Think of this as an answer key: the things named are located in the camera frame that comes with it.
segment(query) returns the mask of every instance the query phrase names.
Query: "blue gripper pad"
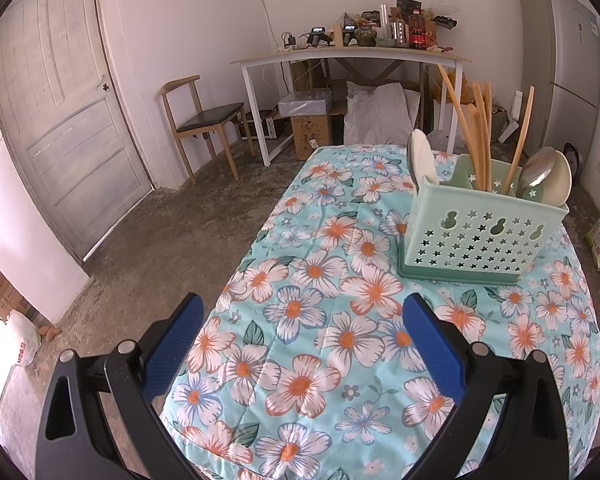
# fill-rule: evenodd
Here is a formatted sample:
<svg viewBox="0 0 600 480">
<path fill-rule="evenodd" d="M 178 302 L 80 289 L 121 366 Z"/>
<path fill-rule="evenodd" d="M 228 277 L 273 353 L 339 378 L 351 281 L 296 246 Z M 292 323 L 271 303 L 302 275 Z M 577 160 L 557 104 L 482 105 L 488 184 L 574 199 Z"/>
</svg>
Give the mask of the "blue gripper pad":
<svg viewBox="0 0 600 480">
<path fill-rule="evenodd" d="M 419 294 L 410 294 L 404 299 L 402 322 L 438 391 L 459 404 L 466 389 L 464 367 L 445 335 L 436 326 L 436 315 Z"/>
<path fill-rule="evenodd" d="M 167 392 L 204 319 L 202 299 L 192 295 L 144 364 L 142 395 L 147 402 Z"/>
</svg>

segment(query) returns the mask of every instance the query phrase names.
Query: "refrigerator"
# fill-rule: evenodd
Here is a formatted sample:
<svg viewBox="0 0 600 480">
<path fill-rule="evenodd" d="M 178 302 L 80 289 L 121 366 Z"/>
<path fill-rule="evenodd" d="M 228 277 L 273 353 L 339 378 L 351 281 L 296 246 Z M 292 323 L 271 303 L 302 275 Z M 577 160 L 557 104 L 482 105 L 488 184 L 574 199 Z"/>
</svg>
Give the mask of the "refrigerator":
<svg viewBox="0 0 600 480">
<path fill-rule="evenodd" d="M 577 0 L 520 0 L 522 88 L 535 96 L 524 151 L 565 154 L 577 183 L 598 116 L 600 36 L 595 14 Z"/>
</svg>

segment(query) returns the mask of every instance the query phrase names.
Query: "wooden chopstick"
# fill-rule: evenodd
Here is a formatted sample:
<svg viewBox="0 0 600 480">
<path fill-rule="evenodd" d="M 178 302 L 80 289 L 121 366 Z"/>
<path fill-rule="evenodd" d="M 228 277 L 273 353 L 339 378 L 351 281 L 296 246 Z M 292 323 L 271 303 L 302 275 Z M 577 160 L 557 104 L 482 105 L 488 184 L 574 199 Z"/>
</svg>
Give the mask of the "wooden chopstick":
<svg viewBox="0 0 600 480">
<path fill-rule="evenodd" d="M 486 188 L 486 175 L 484 173 L 484 154 L 482 149 L 482 135 L 480 134 L 480 117 L 475 105 L 467 106 L 469 112 L 469 131 L 470 136 L 466 140 L 469 148 L 471 161 L 474 162 L 475 171 L 475 189 L 484 191 Z"/>
<path fill-rule="evenodd" d="M 442 76 L 442 81 L 445 82 L 446 91 L 451 97 L 451 102 L 454 104 L 454 108 L 456 109 L 456 114 L 458 115 L 458 122 L 460 123 L 460 127 L 462 128 L 462 132 L 464 133 L 464 138 L 466 139 L 469 134 L 469 125 L 466 123 L 466 119 L 464 118 L 464 114 L 462 113 L 462 108 L 460 107 L 460 101 L 458 100 L 458 96 L 456 95 L 456 91 L 454 90 L 454 86 L 449 81 L 449 76 L 446 73 L 445 68 L 437 63 L 438 70 L 440 71 L 440 75 Z"/>
<path fill-rule="evenodd" d="M 516 173 L 516 168 L 518 167 L 518 163 L 520 161 L 520 155 L 522 155 L 522 148 L 524 148 L 525 145 L 526 131 L 529 128 L 529 119 L 531 118 L 531 107 L 534 103 L 534 90 L 535 89 L 532 86 L 529 87 L 529 96 L 526 99 L 525 118 L 522 121 L 522 128 L 520 128 L 520 136 L 518 137 L 516 153 L 513 155 L 513 161 L 511 163 L 511 166 L 509 167 L 507 179 L 504 181 L 504 184 L 502 184 L 502 187 L 500 188 L 500 193 L 504 195 L 509 194 L 511 183 L 513 182 L 513 176 Z"/>
<path fill-rule="evenodd" d="M 491 175 L 491 107 L 493 105 L 493 95 L 491 93 L 491 83 L 488 81 L 484 84 L 484 107 L 487 113 L 487 174 L 489 175 L 489 181 L 487 191 L 491 191 L 491 181 L 493 179 Z"/>
<path fill-rule="evenodd" d="M 487 114 L 484 109 L 484 101 L 482 100 L 482 90 L 480 89 L 480 84 L 474 81 L 471 86 L 474 91 L 475 107 L 478 111 L 476 126 L 478 143 L 480 144 L 480 152 L 482 154 L 482 161 L 484 163 L 484 191 L 491 192 L 491 157 L 488 155 L 490 146 L 489 136 L 487 134 Z"/>
</svg>

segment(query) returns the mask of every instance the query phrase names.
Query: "table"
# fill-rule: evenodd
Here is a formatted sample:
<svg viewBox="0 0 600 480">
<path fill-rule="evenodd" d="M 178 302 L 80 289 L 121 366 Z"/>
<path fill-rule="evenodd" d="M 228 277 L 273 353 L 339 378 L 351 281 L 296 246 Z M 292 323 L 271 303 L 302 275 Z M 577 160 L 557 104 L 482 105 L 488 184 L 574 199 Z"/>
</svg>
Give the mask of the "table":
<svg viewBox="0 0 600 480">
<path fill-rule="evenodd" d="M 456 157 L 436 152 L 448 179 Z M 402 146 L 319 148 L 222 290 L 160 418 L 215 480 L 398 480 L 451 410 L 404 329 L 404 297 L 497 355 L 543 350 L 570 441 L 571 477 L 600 417 L 600 334 L 561 226 L 513 286 L 401 278 L 414 189 Z M 493 434 L 496 398 L 463 467 Z"/>
<path fill-rule="evenodd" d="M 343 59 L 347 57 L 353 58 L 372 58 L 372 59 L 393 59 L 401 61 L 415 61 L 418 63 L 440 63 L 442 66 L 450 67 L 456 70 L 456 84 L 455 92 L 456 95 L 461 94 L 462 89 L 462 64 L 464 62 L 470 62 L 468 59 L 462 57 L 453 56 L 444 52 L 430 52 L 429 50 L 415 50 L 410 48 L 384 48 L 384 47 L 364 47 L 364 46 L 347 46 L 338 48 L 336 46 L 318 46 L 309 47 L 305 49 L 284 49 L 272 52 L 261 57 L 251 57 L 247 59 L 240 59 L 232 61 L 233 63 L 239 63 L 242 69 L 242 76 L 244 77 L 244 84 L 247 88 L 247 95 L 249 97 L 249 103 L 251 105 L 251 112 L 253 117 L 259 117 L 260 109 L 258 107 L 258 101 L 256 94 L 253 89 L 253 82 L 251 81 L 251 75 L 249 68 L 253 66 L 263 66 L 269 63 L 282 63 L 283 75 L 286 81 L 293 81 L 290 62 L 308 60 L 308 59 Z M 392 71 L 397 68 L 397 65 L 390 65 L 389 68 L 393 67 Z M 382 72 L 384 77 L 390 74 L 386 70 Z M 442 85 L 442 103 L 446 102 L 446 86 Z M 438 127 L 441 128 L 445 115 L 445 107 L 440 107 L 440 116 L 438 119 Z M 447 152 L 453 153 L 454 143 L 456 140 L 456 129 L 458 126 L 458 115 L 456 110 L 452 111 L 451 115 L 451 131 L 449 135 L 449 142 L 447 145 Z M 260 143 L 260 152 L 262 153 L 262 161 L 265 166 L 271 164 L 271 160 L 279 154 L 282 149 L 291 142 L 293 136 L 287 137 L 283 142 L 276 146 L 272 152 L 269 153 L 267 144 L 264 137 L 264 131 L 260 121 L 255 121 L 256 133 L 258 135 L 258 142 Z"/>
</svg>

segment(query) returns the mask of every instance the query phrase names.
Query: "concrete floor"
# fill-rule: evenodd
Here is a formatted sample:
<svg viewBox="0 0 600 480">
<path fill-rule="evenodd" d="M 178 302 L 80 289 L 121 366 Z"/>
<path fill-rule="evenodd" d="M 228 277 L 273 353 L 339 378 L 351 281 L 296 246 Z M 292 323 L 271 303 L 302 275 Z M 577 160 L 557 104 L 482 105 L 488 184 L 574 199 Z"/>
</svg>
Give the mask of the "concrete floor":
<svg viewBox="0 0 600 480">
<path fill-rule="evenodd" d="M 168 317 L 189 291 L 207 311 L 248 250 L 262 223 L 302 166 L 292 148 L 268 169 L 261 159 L 236 157 L 234 182 L 219 157 L 203 168 L 195 186 L 159 190 L 143 200 L 85 265 L 91 283 L 61 323 L 62 334 L 44 344 L 26 368 L 14 367 L 0 406 L 0 426 L 13 461 L 34 477 L 42 403 L 58 354 L 74 348 L 83 356 L 109 352 L 124 338 L 139 338 L 151 322 Z M 494 155 L 506 160 L 510 146 Z M 589 195 L 573 189 L 564 224 L 582 262 L 600 324 L 600 272 L 584 242 L 597 217 Z M 103 401 L 127 466 L 144 473 L 109 396 Z M 600 426 L 596 435 L 600 444 Z"/>
</svg>

